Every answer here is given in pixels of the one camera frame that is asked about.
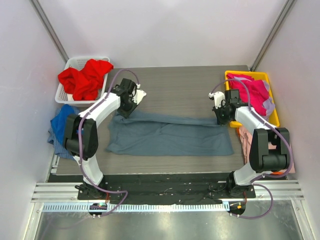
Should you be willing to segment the grey-blue t shirt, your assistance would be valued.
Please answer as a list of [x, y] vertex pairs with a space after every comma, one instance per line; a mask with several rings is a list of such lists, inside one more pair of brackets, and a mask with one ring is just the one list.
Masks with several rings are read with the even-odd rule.
[[129, 156], [229, 156], [234, 153], [226, 126], [215, 117], [193, 118], [134, 111], [116, 114], [108, 125], [106, 151]]

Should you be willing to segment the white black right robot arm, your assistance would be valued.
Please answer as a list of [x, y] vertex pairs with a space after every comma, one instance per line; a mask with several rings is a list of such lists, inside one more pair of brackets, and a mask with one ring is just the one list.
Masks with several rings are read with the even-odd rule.
[[236, 198], [250, 191], [252, 183], [262, 177], [276, 178], [274, 172], [284, 170], [284, 174], [289, 173], [293, 153], [286, 128], [277, 128], [258, 115], [253, 107], [242, 102], [237, 89], [211, 92], [208, 97], [214, 101], [212, 111], [218, 124], [239, 122], [252, 136], [248, 162], [231, 172], [226, 180], [225, 190], [230, 197]]

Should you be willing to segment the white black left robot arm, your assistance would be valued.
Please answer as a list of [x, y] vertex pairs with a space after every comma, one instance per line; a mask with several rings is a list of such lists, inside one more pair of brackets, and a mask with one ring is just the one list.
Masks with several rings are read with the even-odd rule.
[[98, 127], [113, 112], [125, 119], [129, 118], [146, 96], [140, 84], [124, 78], [88, 109], [79, 114], [70, 114], [66, 119], [63, 146], [76, 160], [83, 182], [91, 185], [89, 194], [97, 200], [102, 199], [107, 192], [106, 186], [101, 184], [104, 176], [96, 157]]

